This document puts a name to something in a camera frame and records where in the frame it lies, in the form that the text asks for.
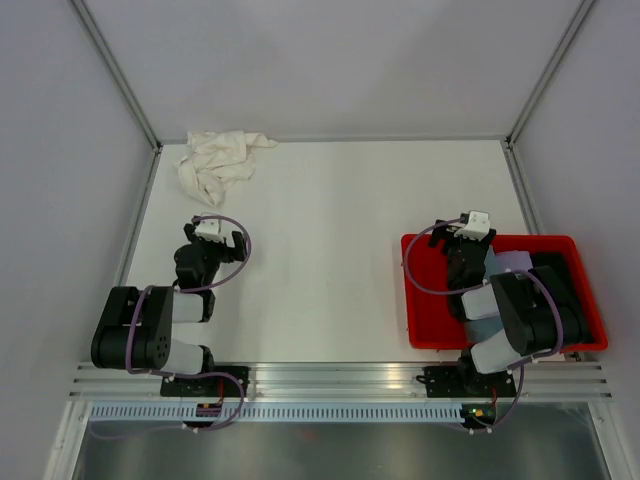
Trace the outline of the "white t shirt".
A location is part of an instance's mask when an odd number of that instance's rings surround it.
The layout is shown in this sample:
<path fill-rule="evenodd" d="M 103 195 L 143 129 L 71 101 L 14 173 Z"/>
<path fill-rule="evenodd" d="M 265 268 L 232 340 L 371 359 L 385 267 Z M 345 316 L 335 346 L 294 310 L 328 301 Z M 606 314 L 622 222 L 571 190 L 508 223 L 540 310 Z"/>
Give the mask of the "white t shirt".
<path fill-rule="evenodd" d="M 189 132 L 187 153 L 175 163 L 179 184 L 190 198 L 218 207 L 234 184 L 251 179 L 256 151 L 277 145 L 263 133 Z"/>

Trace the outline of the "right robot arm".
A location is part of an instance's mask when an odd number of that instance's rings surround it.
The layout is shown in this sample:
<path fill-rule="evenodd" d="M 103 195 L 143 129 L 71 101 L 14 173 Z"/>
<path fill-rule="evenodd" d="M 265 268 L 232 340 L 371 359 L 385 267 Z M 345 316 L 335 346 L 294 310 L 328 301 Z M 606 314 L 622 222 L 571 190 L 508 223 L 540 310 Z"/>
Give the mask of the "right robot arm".
<path fill-rule="evenodd" d="M 516 250 L 494 251 L 495 230 L 481 239 L 461 231 L 455 222 L 439 222 L 428 232 L 427 247 L 441 250 L 443 272 L 415 245 L 407 247 L 405 267 L 417 270 L 407 276 L 424 295 L 425 325 L 442 330 L 453 318 L 469 329 L 456 364 L 463 392 L 478 395 L 511 367 L 593 342 L 578 264 L 556 242 L 527 237 Z"/>

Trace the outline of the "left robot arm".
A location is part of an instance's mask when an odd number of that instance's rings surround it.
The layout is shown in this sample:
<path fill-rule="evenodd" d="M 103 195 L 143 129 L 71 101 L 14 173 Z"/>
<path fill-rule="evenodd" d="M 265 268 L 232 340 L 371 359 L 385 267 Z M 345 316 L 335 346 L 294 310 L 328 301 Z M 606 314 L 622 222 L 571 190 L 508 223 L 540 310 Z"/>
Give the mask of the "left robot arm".
<path fill-rule="evenodd" d="M 206 396 L 218 384 L 213 354 L 205 345 L 174 338 L 173 327 L 211 320 L 214 289 L 246 266 L 251 238 L 238 221 L 222 215 L 195 216 L 183 231 L 186 243 L 173 254 L 172 284 L 111 289 L 90 356 L 100 369 L 183 378 L 195 395 Z"/>

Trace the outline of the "lilac rolled t shirt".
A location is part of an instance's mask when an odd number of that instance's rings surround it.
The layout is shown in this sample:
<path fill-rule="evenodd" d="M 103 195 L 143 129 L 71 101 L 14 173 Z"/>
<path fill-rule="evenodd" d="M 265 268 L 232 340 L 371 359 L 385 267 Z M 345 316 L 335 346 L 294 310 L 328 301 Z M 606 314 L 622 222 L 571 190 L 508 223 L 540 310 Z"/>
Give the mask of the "lilac rolled t shirt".
<path fill-rule="evenodd" d="M 533 268 L 531 254 L 528 251 L 511 250 L 495 254 L 498 271 L 528 271 Z"/>

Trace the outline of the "grey-blue rolled t shirt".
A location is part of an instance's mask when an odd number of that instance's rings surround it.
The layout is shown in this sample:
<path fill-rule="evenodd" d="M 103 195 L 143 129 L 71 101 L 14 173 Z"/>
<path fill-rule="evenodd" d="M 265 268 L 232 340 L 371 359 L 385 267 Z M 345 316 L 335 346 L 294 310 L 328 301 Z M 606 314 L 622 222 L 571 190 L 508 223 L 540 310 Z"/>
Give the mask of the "grey-blue rolled t shirt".
<path fill-rule="evenodd" d="M 491 274 L 500 272 L 500 264 L 492 246 L 489 247 L 485 257 L 485 278 L 489 279 Z M 480 320 L 473 320 L 464 323 L 464 330 L 467 341 L 471 344 L 482 342 L 490 338 L 502 329 L 502 322 L 499 316 L 488 317 Z"/>

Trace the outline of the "red plastic bin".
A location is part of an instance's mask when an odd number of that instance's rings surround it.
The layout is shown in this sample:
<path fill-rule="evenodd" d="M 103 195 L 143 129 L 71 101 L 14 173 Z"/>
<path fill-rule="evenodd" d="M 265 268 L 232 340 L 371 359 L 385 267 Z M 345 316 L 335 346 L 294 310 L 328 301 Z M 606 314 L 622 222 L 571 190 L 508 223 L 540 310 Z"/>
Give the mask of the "red plastic bin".
<path fill-rule="evenodd" d="M 415 240 L 412 234 L 401 239 L 401 251 L 409 255 L 410 274 L 422 286 L 437 291 L 446 289 L 446 257 L 441 247 L 428 246 L 428 234 Z M 578 290 L 588 325 L 596 342 L 562 349 L 564 353 L 604 351 L 609 342 L 600 311 L 592 292 L 587 272 L 573 239 L 564 235 L 506 235 L 499 234 L 492 242 L 496 253 L 511 250 L 559 252 L 563 255 Z M 410 345 L 415 349 L 460 350 L 470 345 L 461 322 L 449 314 L 447 298 L 418 290 L 409 280 L 405 282 L 405 299 Z"/>

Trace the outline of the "black rolled t shirt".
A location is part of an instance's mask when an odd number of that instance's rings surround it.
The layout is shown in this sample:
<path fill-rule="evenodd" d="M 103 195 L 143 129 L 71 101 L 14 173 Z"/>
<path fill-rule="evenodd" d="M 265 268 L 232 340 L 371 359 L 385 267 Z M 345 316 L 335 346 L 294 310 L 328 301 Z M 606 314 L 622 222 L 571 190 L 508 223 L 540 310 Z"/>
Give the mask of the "black rolled t shirt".
<path fill-rule="evenodd" d="M 565 346 L 569 344 L 594 344 L 594 336 L 588 325 L 587 316 L 573 281 L 569 264 L 559 252 L 539 252 L 531 256 L 535 269 L 549 267 L 556 280 L 548 284 L 546 279 L 540 280 L 552 294 L 563 319 Z"/>

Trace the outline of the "right aluminium frame post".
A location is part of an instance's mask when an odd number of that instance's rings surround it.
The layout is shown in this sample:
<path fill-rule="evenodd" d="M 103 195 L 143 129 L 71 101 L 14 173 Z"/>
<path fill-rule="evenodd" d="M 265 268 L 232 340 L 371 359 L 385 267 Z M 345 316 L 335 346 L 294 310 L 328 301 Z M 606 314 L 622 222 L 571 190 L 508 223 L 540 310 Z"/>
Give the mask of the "right aluminium frame post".
<path fill-rule="evenodd" d="M 574 43 L 584 23 L 587 21 L 588 16 L 596 5 L 596 0 L 581 0 L 578 3 L 559 41 L 554 47 L 554 50 L 540 77 L 536 81 L 524 106 L 518 114 L 510 133 L 505 138 L 506 146 L 509 149 L 512 149 L 517 140 L 521 137 L 545 91 L 556 76 L 559 68 L 562 66 L 570 47 Z"/>

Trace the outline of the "aluminium frame post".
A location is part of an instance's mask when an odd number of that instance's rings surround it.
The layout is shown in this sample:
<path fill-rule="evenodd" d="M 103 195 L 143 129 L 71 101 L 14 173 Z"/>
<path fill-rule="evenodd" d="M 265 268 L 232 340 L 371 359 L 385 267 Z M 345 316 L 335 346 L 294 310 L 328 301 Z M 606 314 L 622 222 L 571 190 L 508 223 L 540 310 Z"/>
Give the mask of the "aluminium frame post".
<path fill-rule="evenodd" d="M 161 149 L 162 143 L 151 126 L 140 102 L 136 98 L 126 75 L 113 54 L 112 49 L 102 33 L 87 2 L 83 0 L 70 0 L 68 1 L 68 4 L 97 53 L 101 63 L 105 67 L 116 90 L 124 101 L 125 107 L 131 114 L 135 125 L 151 147 L 152 151 L 157 153 Z"/>
<path fill-rule="evenodd" d="M 512 149 L 517 140 L 521 137 L 545 91 L 556 76 L 559 68 L 562 66 L 570 47 L 574 43 L 584 23 L 587 21 L 588 16 L 596 5 L 596 0 L 581 0 L 578 3 L 559 41 L 554 47 L 554 50 L 540 77 L 536 81 L 524 106 L 518 114 L 510 133 L 505 138 L 506 146 L 509 149 Z"/>

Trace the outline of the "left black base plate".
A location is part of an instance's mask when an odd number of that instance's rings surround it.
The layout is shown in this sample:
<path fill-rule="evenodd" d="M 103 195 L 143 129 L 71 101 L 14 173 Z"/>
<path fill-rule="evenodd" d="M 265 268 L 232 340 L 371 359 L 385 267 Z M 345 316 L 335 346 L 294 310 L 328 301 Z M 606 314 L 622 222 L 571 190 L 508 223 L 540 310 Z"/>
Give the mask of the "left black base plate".
<path fill-rule="evenodd" d="M 216 373 L 224 373 L 234 377 L 243 387 L 250 384 L 248 366 L 216 366 Z M 208 376 L 202 379 L 176 378 L 172 382 L 162 382 L 160 396 L 166 398 L 239 398 L 240 390 L 237 384 L 227 377 Z"/>

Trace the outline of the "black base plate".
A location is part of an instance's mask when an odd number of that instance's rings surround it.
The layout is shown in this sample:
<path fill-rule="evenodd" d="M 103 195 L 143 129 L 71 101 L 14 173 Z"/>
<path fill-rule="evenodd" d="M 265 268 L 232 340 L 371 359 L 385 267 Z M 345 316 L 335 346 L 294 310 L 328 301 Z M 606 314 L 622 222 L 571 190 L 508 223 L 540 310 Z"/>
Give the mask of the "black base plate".
<path fill-rule="evenodd" d="M 243 387 L 250 384 L 248 366 L 216 366 L 216 373 L 224 373 L 234 377 Z M 240 390 L 237 384 L 227 377 L 208 376 L 202 379 L 176 378 L 172 382 L 162 382 L 160 396 L 166 398 L 239 398 Z"/>
<path fill-rule="evenodd" d="M 488 399 L 513 398 L 516 384 L 506 372 L 480 374 L 463 372 L 456 366 L 440 365 L 423 369 L 428 398 Z"/>

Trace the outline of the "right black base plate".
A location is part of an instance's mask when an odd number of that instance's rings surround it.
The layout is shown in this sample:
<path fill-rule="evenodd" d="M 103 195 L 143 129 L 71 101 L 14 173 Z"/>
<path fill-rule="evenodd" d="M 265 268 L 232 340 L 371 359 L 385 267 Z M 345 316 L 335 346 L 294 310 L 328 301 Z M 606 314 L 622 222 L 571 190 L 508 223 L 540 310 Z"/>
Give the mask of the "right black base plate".
<path fill-rule="evenodd" d="M 480 374 L 463 372 L 456 366 L 440 365 L 423 369 L 428 398 L 488 399 L 513 398 L 516 384 L 506 372 Z"/>

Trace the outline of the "aluminium mounting rail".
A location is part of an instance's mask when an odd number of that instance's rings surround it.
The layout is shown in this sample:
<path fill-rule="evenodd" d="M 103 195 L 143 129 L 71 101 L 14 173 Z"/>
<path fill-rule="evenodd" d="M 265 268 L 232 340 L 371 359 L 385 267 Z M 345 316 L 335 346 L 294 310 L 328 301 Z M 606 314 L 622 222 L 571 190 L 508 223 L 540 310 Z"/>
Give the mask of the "aluminium mounting rail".
<path fill-rule="evenodd" d="M 419 401 L 426 387 L 418 363 L 255 363 L 248 398 L 254 401 Z M 161 379 L 80 364 L 68 397 L 74 400 L 147 400 L 160 397 Z M 602 402 L 613 398 L 597 362 L 542 362 L 526 367 L 526 402 Z"/>

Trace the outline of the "left aluminium frame post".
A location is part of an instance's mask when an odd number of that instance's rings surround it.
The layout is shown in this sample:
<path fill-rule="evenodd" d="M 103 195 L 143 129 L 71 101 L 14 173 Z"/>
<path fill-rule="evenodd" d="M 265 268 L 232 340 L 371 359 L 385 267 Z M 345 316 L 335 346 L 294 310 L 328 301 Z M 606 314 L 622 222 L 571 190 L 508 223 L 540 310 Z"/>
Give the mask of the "left aluminium frame post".
<path fill-rule="evenodd" d="M 131 114 L 135 125 L 151 147 L 152 151 L 157 153 L 161 149 L 162 143 L 151 126 L 140 102 L 136 98 L 126 75 L 113 54 L 112 49 L 102 33 L 87 2 L 83 0 L 70 0 L 68 1 L 68 4 L 97 53 L 101 63 L 105 67 L 116 90 L 124 101 L 125 107 Z"/>

